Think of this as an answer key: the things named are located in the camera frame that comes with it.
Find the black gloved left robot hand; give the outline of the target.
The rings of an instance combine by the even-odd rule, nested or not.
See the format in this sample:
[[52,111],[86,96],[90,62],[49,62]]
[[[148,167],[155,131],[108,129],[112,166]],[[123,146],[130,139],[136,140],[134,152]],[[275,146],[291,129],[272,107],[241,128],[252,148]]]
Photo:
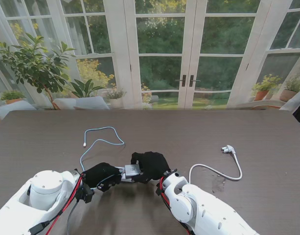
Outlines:
[[83,182],[90,188],[97,188],[102,192],[120,184],[121,173],[118,168],[109,163],[99,163],[83,172]]

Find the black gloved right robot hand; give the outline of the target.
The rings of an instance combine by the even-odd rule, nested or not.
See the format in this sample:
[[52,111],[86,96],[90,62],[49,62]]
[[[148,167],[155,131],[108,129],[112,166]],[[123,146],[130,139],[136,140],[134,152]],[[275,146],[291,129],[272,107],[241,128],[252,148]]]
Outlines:
[[139,164],[141,175],[133,176],[135,182],[147,184],[151,180],[159,180],[165,172],[171,169],[163,154],[158,152],[133,153],[131,164]]

